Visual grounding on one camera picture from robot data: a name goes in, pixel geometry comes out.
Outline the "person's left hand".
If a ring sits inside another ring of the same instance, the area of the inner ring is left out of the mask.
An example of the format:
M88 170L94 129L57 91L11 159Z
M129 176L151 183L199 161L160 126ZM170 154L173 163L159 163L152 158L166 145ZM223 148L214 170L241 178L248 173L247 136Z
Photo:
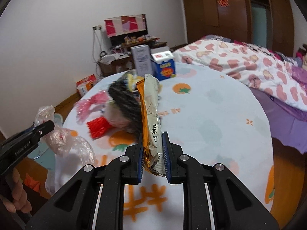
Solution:
M14 168L8 177L12 180L12 202L1 195L1 201L5 208L10 213L16 213L21 211L22 213L29 213L32 210L30 202L27 200L26 191L23 189L23 184L20 179L20 174L16 168Z

